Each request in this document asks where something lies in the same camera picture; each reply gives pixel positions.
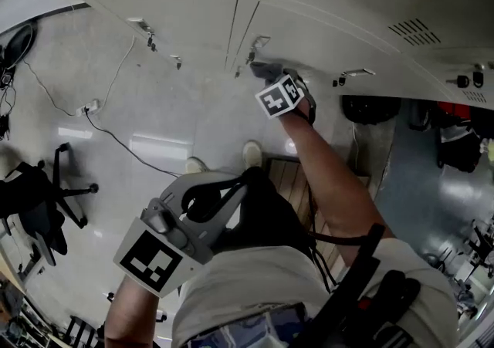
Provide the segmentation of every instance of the black office chair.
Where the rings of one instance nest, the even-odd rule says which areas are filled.
[[[68,149],[68,144],[62,144],[55,151],[52,182],[42,170],[45,167],[44,161],[38,162],[37,167],[22,162],[7,177],[14,171],[20,172],[21,175],[10,182],[0,181],[0,218],[5,231],[12,235],[7,218],[19,214],[25,232],[37,241],[40,252],[50,265],[56,264],[51,249],[61,255],[67,253],[67,244],[62,232],[65,218],[56,205],[58,204],[79,228],[83,228],[87,225],[86,217],[79,220],[64,198],[97,193],[99,189],[97,184],[91,184],[89,188],[81,190],[60,188],[59,155]]]

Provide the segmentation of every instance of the power outlet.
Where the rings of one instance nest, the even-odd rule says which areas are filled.
[[[82,105],[80,108],[77,108],[76,116],[77,117],[86,116],[86,110],[88,115],[96,115],[100,110],[100,108],[101,108],[100,101],[95,99],[90,103],[87,103],[86,105]]]

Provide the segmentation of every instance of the white sneaker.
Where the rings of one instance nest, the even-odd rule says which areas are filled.
[[[201,159],[196,157],[189,157],[185,161],[185,173],[186,174],[199,174],[201,172],[209,171],[209,168],[204,164]]]
[[[244,145],[242,156],[246,170],[250,167],[262,167],[262,150],[257,142],[247,142]]]

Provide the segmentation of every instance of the skin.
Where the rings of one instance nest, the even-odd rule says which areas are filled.
[[[306,100],[299,109],[308,115]],[[332,147],[301,117],[288,113],[281,123],[292,138],[319,210],[331,234],[337,237],[366,235],[372,224],[386,226],[365,186]],[[386,227],[384,238],[393,234]],[[338,248],[351,265],[358,248]],[[158,297],[129,277],[115,295],[105,325],[107,348],[151,347]]]

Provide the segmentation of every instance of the shiny white floor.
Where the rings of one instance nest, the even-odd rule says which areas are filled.
[[[131,38],[121,35],[111,22],[91,8],[43,19],[35,47],[27,56],[55,101],[73,113],[92,99],[104,99],[118,63]],[[85,117],[67,117],[52,107],[24,64],[15,75],[17,101],[11,115],[10,141],[0,143],[0,174],[5,175],[19,159],[35,164],[49,162],[54,150],[70,142],[73,160],[64,172],[72,188],[97,182],[100,192],[79,197],[89,224],[79,230],[69,219],[63,226],[69,253],[55,254],[57,266],[46,266],[27,284],[29,295],[55,323],[68,326],[77,315],[99,326],[109,308],[108,292],[115,292],[123,273],[112,258],[133,218],[152,197],[158,196],[173,178],[139,164],[111,137],[95,131]],[[233,79],[232,74],[206,75],[180,71],[143,43],[136,45],[115,82],[105,109],[95,124],[112,130],[124,143],[133,135],[188,144],[195,156],[210,168],[242,171],[242,145],[259,141],[265,152],[286,154],[279,122],[267,120],[255,101],[262,88],[257,79]],[[351,125],[341,116],[339,98],[329,83],[311,83],[318,102],[316,128],[325,139],[346,154],[352,141]],[[87,130],[90,139],[61,137],[59,127]],[[150,161],[167,167],[166,160]],[[183,162],[173,168],[183,170]],[[15,232],[27,262],[27,237]],[[12,262],[19,263],[10,237],[2,244]],[[171,321],[178,308],[174,293],[161,300],[169,315],[158,324],[157,335],[171,336]],[[158,340],[163,346],[167,340]]]

